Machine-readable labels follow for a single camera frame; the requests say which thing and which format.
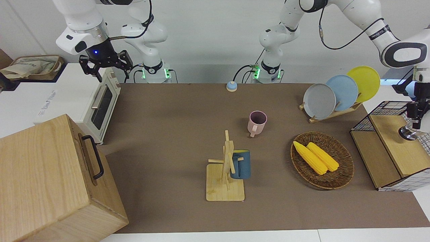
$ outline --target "woven basket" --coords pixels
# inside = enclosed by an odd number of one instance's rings
[[[318,175],[291,145],[291,160],[297,172],[310,184],[323,189],[338,189],[346,186],[354,176],[354,163],[348,150],[335,138],[320,132],[306,132],[297,136],[294,141],[307,146],[314,142],[339,163],[336,171],[327,171]]]

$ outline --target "black cable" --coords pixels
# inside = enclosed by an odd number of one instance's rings
[[[351,44],[352,42],[354,42],[358,37],[360,37],[363,33],[365,33],[371,26],[373,26],[376,22],[378,22],[379,20],[384,20],[384,18],[379,18],[379,19],[376,19],[372,24],[370,24],[369,26],[367,26],[367,28],[365,29],[365,30],[363,30],[359,35],[357,35],[355,38],[353,38],[350,42],[348,42],[347,44],[345,44],[344,46],[342,46],[342,47],[339,47],[339,48],[332,48],[332,47],[329,47],[329,46],[327,46],[326,44],[325,44],[325,42],[324,42],[324,33],[323,33],[323,28],[322,28],[322,26],[321,26],[321,20],[322,20],[322,18],[323,18],[323,13],[324,13],[324,9],[326,8],[326,4],[327,4],[327,2],[328,2],[328,0],[326,0],[326,3],[324,4],[324,7],[322,7],[322,11],[321,11],[321,16],[319,17],[319,23],[318,23],[318,27],[319,27],[319,37],[321,38],[321,42],[322,42],[322,44],[326,47],[326,48],[328,48],[328,49],[331,49],[331,50],[340,50],[340,49],[342,49],[342,48],[345,48],[346,46],[348,46],[349,44]]]
[[[406,73],[400,80],[399,80],[399,82],[396,84],[396,85],[399,85],[399,83],[403,80],[403,79],[405,79],[405,77],[413,70],[414,68],[412,67],[409,71],[408,71],[408,73]]]
[[[136,72],[143,72],[143,70],[137,70],[133,73],[133,82],[136,83]]]
[[[178,74],[176,73],[176,71],[175,71],[175,70],[173,70],[173,69],[169,69],[168,71],[172,71],[172,72],[174,72],[174,73],[175,73],[176,83],[179,83],[179,82],[178,82]]]
[[[263,53],[264,53],[264,48],[263,48],[263,50],[261,51],[260,56],[259,56],[259,57],[257,58],[257,60],[255,61],[255,64],[254,64],[254,65],[258,64],[258,61],[260,60],[260,58],[261,58],[261,56],[263,55]],[[248,75],[248,77],[246,78],[245,83],[248,81],[249,76],[251,76],[251,73],[250,73],[250,74]]]
[[[282,82],[282,78],[284,78],[284,74],[285,74],[285,70],[281,70],[282,71],[282,76],[281,76],[281,80],[279,81],[279,83],[281,83]]]
[[[141,34],[139,34],[138,36],[116,36],[116,37],[112,37],[109,39],[121,40],[121,39],[136,39],[136,38],[142,37],[142,35],[144,35],[146,33],[146,31],[148,30],[148,27],[149,27],[149,24],[151,21],[151,16],[152,16],[152,2],[151,2],[151,0],[149,0],[149,17],[148,17],[148,20],[145,21],[147,24],[146,24],[145,29],[143,30],[143,32]]]
[[[245,79],[246,74],[247,74],[247,73],[251,74],[252,72],[254,72],[254,71],[253,71],[253,70],[250,70],[250,71],[245,72],[245,74],[243,74],[243,77],[242,77],[242,83],[243,83],[243,80]]]
[[[247,68],[247,67],[252,67],[252,65],[244,65],[244,66],[242,66],[241,68],[239,68],[239,70],[237,70],[236,74],[234,74],[233,81],[236,79],[237,74],[239,74],[239,72],[240,72],[241,70],[243,70],[244,68]]]
[[[130,72],[132,72],[132,70],[134,69],[134,68],[136,68],[136,67],[138,67],[138,66],[140,66],[141,64],[137,64],[137,65],[134,65],[131,69],[130,69]]]

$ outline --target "mug handle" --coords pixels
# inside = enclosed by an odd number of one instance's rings
[[[256,126],[256,125],[254,125],[254,126],[252,127],[251,137],[254,137],[256,132],[257,132],[257,126]]]

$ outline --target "yellow corn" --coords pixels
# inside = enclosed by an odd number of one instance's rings
[[[296,141],[294,141],[293,144],[299,155],[317,174],[324,175],[327,172],[327,166],[308,148]]]
[[[329,171],[335,171],[339,168],[339,163],[316,144],[309,142],[306,147],[327,166]]]

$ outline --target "oven handle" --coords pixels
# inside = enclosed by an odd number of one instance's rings
[[[98,174],[96,174],[95,176],[93,176],[93,178],[95,180],[97,180],[98,178],[103,176],[104,169],[103,169],[103,164],[101,163],[100,156],[99,156],[98,151],[97,151],[96,144],[95,144],[94,139],[92,138],[91,135],[82,136],[81,139],[82,139],[82,141],[87,140],[87,139],[91,140],[92,148],[94,149],[94,153],[95,153],[95,158],[97,159],[98,167],[100,168],[100,172]]]
[[[103,100],[104,94],[106,93],[107,89],[107,85],[100,87],[97,95],[95,96],[94,102],[91,105],[91,109],[98,109],[100,107],[101,101]]]

